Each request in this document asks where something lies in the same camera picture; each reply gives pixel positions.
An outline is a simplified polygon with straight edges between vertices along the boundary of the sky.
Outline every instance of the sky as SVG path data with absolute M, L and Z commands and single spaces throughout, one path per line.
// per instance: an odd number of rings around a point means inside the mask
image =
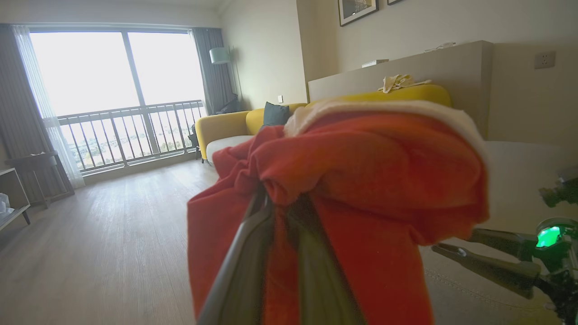
M 204 98 L 188 34 L 128 33 L 146 105 Z M 120 32 L 32 33 L 57 116 L 139 106 Z

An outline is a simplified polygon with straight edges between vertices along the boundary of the window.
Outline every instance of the window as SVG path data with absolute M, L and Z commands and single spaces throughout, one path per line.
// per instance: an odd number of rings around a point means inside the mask
M 201 66 L 188 34 L 128 33 L 147 105 L 205 96 Z
M 57 115 L 139 106 L 119 32 L 31 33 Z
M 62 133 L 79 169 L 192 149 L 206 115 L 201 67 L 186 32 L 31 32 Z

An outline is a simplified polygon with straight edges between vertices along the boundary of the red fabric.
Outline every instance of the red fabric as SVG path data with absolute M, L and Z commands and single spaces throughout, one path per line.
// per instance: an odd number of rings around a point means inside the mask
M 279 207 L 265 324 L 299 323 L 297 254 L 286 240 L 283 207 L 300 193 L 310 193 L 369 324 L 433 323 L 418 245 L 467 238 L 488 218 L 481 159 L 424 116 L 336 113 L 293 138 L 281 126 L 264 128 L 213 158 L 219 181 L 188 203 L 197 315 L 259 182 Z

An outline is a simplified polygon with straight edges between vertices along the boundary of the framed picture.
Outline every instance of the framed picture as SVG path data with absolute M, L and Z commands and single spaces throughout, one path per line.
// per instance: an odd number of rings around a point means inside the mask
M 341 26 L 379 10 L 379 0 L 338 0 L 338 2 Z

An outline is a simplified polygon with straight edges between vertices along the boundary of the white cushion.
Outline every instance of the white cushion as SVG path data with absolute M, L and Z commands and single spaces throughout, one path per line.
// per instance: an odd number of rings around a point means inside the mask
M 248 141 L 252 137 L 254 137 L 254 135 L 238 135 L 210 142 L 207 145 L 207 158 L 212 163 L 213 153 L 221 149 L 225 149 L 226 147 L 234 147 L 236 145 L 240 145 L 241 143 Z

